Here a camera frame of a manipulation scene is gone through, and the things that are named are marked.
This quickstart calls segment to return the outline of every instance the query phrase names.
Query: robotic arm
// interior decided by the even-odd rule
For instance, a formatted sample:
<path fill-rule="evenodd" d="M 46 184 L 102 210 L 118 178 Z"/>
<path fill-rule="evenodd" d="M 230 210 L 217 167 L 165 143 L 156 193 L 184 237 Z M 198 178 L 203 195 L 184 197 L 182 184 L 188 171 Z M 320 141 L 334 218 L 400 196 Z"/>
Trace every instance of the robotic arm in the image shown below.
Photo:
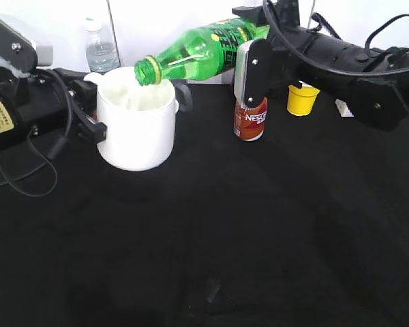
<path fill-rule="evenodd" d="M 365 48 L 300 27 L 299 3 L 264 0 L 262 7 L 233 13 L 258 25 L 270 24 L 266 40 L 242 45 L 235 72 L 235 95 L 254 108 L 279 84 L 300 87 L 300 80 L 345 101 L 353 115 L 370 127 L 391 131 L 409 115 L 409 48 L 370 49 L 390 20 L 368 39 Z M 320 27 L 328 25 L 316 15 Z"/>
<path fill-rule="evenodd" d="M 106 126 L 91 118 L 97 87 L 83 82 L 86 73 L 49 66 L 52 46 L 42 35 L 14 17 L 0 14 L 0 150 L 33 135 L 67 126 L 47 157 L 62 150 L 73 125 L 79 134 L 98 143 Z"/>

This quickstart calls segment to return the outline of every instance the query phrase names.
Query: black cable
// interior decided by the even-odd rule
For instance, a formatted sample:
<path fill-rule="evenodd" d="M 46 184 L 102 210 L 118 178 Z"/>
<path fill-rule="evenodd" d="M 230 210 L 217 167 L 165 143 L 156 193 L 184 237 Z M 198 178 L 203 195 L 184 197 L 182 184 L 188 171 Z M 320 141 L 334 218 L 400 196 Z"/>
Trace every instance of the black cable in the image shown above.
<path fill-rule="evenodd" d="M 389 25 L 391 25 L 393 22 L 395 22 L 396 20 L 399 20 L 400 18 L 403 17 L 409 17 L 409 14 L 402 14 L 402 15 L 398 15 L 390 20 L 388 20 L 386 23 L 384 23 L 381 27 L 379 27 L 378 29 L 376 29 L 368 38 L 367 41 L 365 42 L 365 53 L 370 57 L 370 58 L 375 58 L 378 56 L 377 55 L 373 55 L 371 53 L 371 51 L 369 51 L 369 48 L 371 46 L 371 42 L 373 41 L 373 39 L 384 29 L 386 29 Z"/>
<path fill-rule="evenodd" d="M 12 184 L 13 182 L 22 181 L 23 179 L 26 179 L 26 178 L 28 178 L 28 177 L 34 175 L 34 174 L 36 174 L 37 172 L 39 172 L 41 169 L 43 169 L 44 167 L 46 167 L 47 165 L 49 165 L 50 167 L 52 167 L 53 170 L 54 170 L 54 172 L 55 172 L 55 175 L 57 175 L 56 170 L 54 169 L 54 167 L 52 166 L 52 164 L 50 163 L 50 161 L 49 161 L 48 159 L 52 160 L 52 159 L 54 159 L 54 158 L 59 154 L 59 152 L 61 151 L 61 149 L 62 149 L 63 146 L 65 145 L 65 142 L 62 142 L 62 141 L 63 141 L 63 140 L 67 140 L 67 138 L 68 138 L 68 136 L 69 136 L 69 134 L 70 134 L 70 132 L 71 132 L 72 123 L 73 123 L 73 121 L 72 121 L 72 119 L 73 119 L 72 100 L 71 100 L 70 94 L 68 93 L 67 86 L 66 86 L 65 83 L 62 81 L 62 79 L 61 79 L 61 77 L 58 75 L 58 73 L 55 72 L 55 71 L 53 71 L 53 70 L 41 70 L 41 69 L 39 69 L 39 70 L 37 70 L 37 73 L 38 73 L 39 75 L 45 75 L 45 76 L 48 76 L 48 77 L 50 77 L 50 78 L 53 78 L 53 79 L 55 80 L 55 82 L 59 85 L 59 87 L 61 88 L 61 90 L 63 91 L 63 94 L 64 94 L 64 96 L 65 96 L 65 98 L 66 98 L 66 102 L 67 102 L 67 125 L 66 125 L 66 128 L 65 128 L 65 132 L 64 132 L 63 136 L 61 137 L 61 139 L 52 147 L 52 149 L 54 149 L 55 152 L 54 152 L 51 156 L 49 156 L 49 158 L 47 158 L 47 157 L 43 156 L 43 154 L 41 154 L 41 153 L 34 147 L 33 143 L 31 142 L 31 140 L 30 140 L 30 135 L 31 135 L 31 133 L 32 133 L 32 131 L 31 131 L 31 132 L 29 133 L 29 135 L 28 135 L 28 138 L 27 138 L 29 148 L 30 148 L 36 155 L 38 155 L 39 157 L 41 157 L 41 158 L 43 158 L 43 159 L 47 159 L 47 161 L 44 162 L 44 163 L 42 163 L 42 164 L 39 165 L 38 167 L 35 167 L 35 168 L 32 169 L 31 171 L 29 171 L 29 172 L 27 172 L 27 173 L 25 173 L 25 174 L 23 174 L 23 175 L 20 175 L 20 176 L 18 176 L 18 177 L 14 177 L 14 178 L 10 178 L 10 177 L 8 177 L 7 175 L 3 174 L 2 169 L 1 169 L 1 164 L 0 164 L 0 172 L 2 173 L 3 177 L 5 177 L 5 180 L 0 182 L 0 187 L 1 187 L 1 186 L 5 186 L 5 185 L 10 185 L 11 187 L 15 188 L 15 187 L 13 186 L 13 184 Z M 51 192 L 53 191 L 53 189 L 51 189 L 51 191 L 49 191 L 48 193 L 45 193 L 44 195 L 41 195 L 41 196 L 46 196 L 46 195 L 48 195 L 49 193 L 51 193 Z M 22 190 L 19 190 L 19 189 L 16 189 L 16 190 L 19 191 L 19 192 L 21 192 L 22 194 L 24 194 L 24 195 L 26 195 L 26 196 L 30 196 L 29 194 L 25 193 L 25 192 L 22 191 Z"/>
<path fill-rule="evenodd" d="M 312 14 L 312 20 L 316 21 L 318 23 L 318 26 L 312 29 L 308 29 L 307 30 L 308 32 L 319 32 L 324 27 L 329 32 L 329 34 L 332 35 L 335 39 L 342 40 L 342 38 L 334 30 L 332 25 L 330 25 L 326 18 L 321 16 L 318 12 L 314 12 Z"/>
<path fill-rule="evenodd" d="M 375 78 L 375 77 L 390 77 L 390 76 L 395 76 L 398 74 L 405 74 L 409 73 L 409 67 L 407 68 L 400 68 L 400 69 L 394 69 L 389 72 L 370 72 L 370 73 L 359 73 L 359 72 L 347 72 L 344 70 L 339 70 L 339 69 L 334 69 L 330 68 L 326 65 L 317 63 L 316 61 L 306 57 L 304 54 L 302 54 L 300 51 L 298 51 L 289 41 L 286 39 L 285 35 L 282 33 L 280 30 L 278 24 L 279 24 L 279 17 L 277 15 L 276 9 L 274 7 L 274 4 L 271 2 L 271 0 L 263 0 L 263 8 L 264 8 L 264 13 L 265 16 L 267 17 L 267 20 L 271 26 L 271 29 L 277 34 L 277 36 L 280 38 L 280 41 L 284 44 L 285 47 L 297 58 L 302 60 L 304 63 L 311 65 L 312 67 L 315 67 L 316 69 L 321 69 L 324 70 L 327 73 L 330 74 L 335 74 L 335 75 L 340 75 L 340 76 L 347 76 L 347 77 L 364 77 L 364 78 Z"/>
<path fill-rule="evenodd" d="M 12 179 L 14 182 L 22 181 L 23 179 L 26 179 L 26 178 L 28 178 L 28 177 L 30 177 L 30 176 L 36 174 L 37 172 L 39 172 L 39 171 L 40 171 L 42 168 L 44 168 L 45 166 L 47 166 L 47 163 L 44 162 L 44 163 L 42 163 L 41 165 L 39 165 L 38 167 L 32 169 L 30 172 L 27 172 L 27 173 L 24 174 L 24 175 L 20 175 L 20 176 L 18 176 L 18 177 L 11 178 L 11 179 Z M 1 187 L 1 186 L 5 186 L 5 185 L 8 185 L 8 182 L 7 182 L 7 181 L 2 181 L 2 182 L 0 182 L 0 187 Z"/>
<path fill-rule="evenodd" d="M 65 132 L 63 133 L 63 137 L 67 138 L 70 134 L 72 124 L 73 124 L 73 110 L 72 110 L 72 100 L 71 100 L 71 95 L 68 93 L 68 88 L 65 85 L 65 83 L 62 81 L 61 77 L 58 75 L 57 72 L 54 70 L 42 70 L 38 69 L 37 70 L 39 75 L 47 75 L 52 77 L 55 82 L 59 85 L 61 88 L 63 95 L 65 96 L 65 100 L 67 101 L 67 126 L 65 128 Z"/>
<path fill-rule="evenodd" d="M 43 160 L 44 160 L 44 164 L 45 164 L 45 165 L 49 165 L 50 168 L 52 169 L 53 174 L 55 175 L 55 181 L 53 182 L 52 186 L 51 186 L 46 192 L 44 192 L 44 193 L 29 193 L 29 192 L 27 192 L 27 191 L 21 189 L 21 188 L 15 183 L 15 181 L 13 181 L 13 180 L 11 180 L 11 179 L 9 178 L 9 176 L 7 175 L 7 172 L 5 172 L 5 170 L 3 169 L 2 165 L 1 165 L 1 162 L 0 162 L 0 173 L 1 173 L 1 175 L 4 177 L 6 183 L 7 183 L 10 187 L 12 187 L 13 189 L 15 189 L 17 192 L 21 193 L 22 195 L 29 196 L 29 197 L 31 197 L 31 198 L 41 198 L 41 197 L 47 196 L 48 194 L 50 194 L 50 193 L 53 192 L 53 190 L 55 189 L 55 187 L 56 187 L 56 185 L 57 185 L 58 176 L 57 176 L 56 168 L 53 166 L 53 164 L 50 162 L 50 160 L 48 160 L 47 157 L 45 157 L 43 154 L 41 154 L 41 153 L 35 148 L 35 146 L 33 145 L 32 140 L 30 139 L 32 133 L 33 133 L 33 130 L 31 130 L 31 131 L 27 134 L 27 138 L 26 138 L 26 139 L 27 139 L 27 144 L 29 145 L 29 148 L 31 149 L 31 151 L 32 151 L 33 153 L 35 153 L 38 157 L 40 157 L 41 159 L 43 159 Z"/>

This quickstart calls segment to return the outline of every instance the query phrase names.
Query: yellow cup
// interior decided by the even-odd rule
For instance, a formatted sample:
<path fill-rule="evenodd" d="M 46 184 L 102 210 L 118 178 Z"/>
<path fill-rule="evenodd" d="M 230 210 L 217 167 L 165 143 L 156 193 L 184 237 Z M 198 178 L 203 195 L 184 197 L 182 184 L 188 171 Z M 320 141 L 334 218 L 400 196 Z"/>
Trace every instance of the yellow cup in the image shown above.
<path fill-rule="evenodd" d="M 295 116 L 307 116 L 311 113 L 316 96 L 320 90 L 302 83 L 301 89 L 289 86 L 288 111 Z"/>

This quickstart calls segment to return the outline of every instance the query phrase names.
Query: mug handle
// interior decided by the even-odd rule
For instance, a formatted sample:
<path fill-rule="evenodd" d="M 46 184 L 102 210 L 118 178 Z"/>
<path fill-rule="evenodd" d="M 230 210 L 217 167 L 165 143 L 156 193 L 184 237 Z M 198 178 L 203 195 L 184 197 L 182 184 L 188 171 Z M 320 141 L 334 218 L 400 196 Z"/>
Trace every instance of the mug handle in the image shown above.
<path fill-rule="evenodd" d="M 178 103 L 176 112 L 179 110 L 181 112 L 191 112 L 194 104 L 192 101 L 192 94 L 186 80 L 173 80 L 172 84 L 176 89 L 176 98 L 180 99 L 179 102 L 176 101 Z"/>
<path fill-rule="evenodd" d="M 89 73 L 83 78 L 83 80 L 85 82 L 91 82 L 91 83 L 94 83 L 95 85 L 98 85 L 100 81 L 102 80 L 102 77 L 103 75 L 99 73 Z"/>

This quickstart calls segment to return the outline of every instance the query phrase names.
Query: green plastic bottle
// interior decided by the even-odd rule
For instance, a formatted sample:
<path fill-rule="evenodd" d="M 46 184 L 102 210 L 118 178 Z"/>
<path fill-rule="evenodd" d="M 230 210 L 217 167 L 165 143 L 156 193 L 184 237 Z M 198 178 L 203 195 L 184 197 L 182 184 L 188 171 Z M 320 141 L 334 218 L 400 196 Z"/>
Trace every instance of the green plastic bottle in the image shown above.
<path fill-rule="evenodd" d="M 206 80 L 233 68 L 238 47 L 268 32 L 269 25 L 257 27 L 244 18 L 189 30 L 158 56 L 137 62 L 136 79 L 141 85 L 159 84 L 163 78 Z"/>

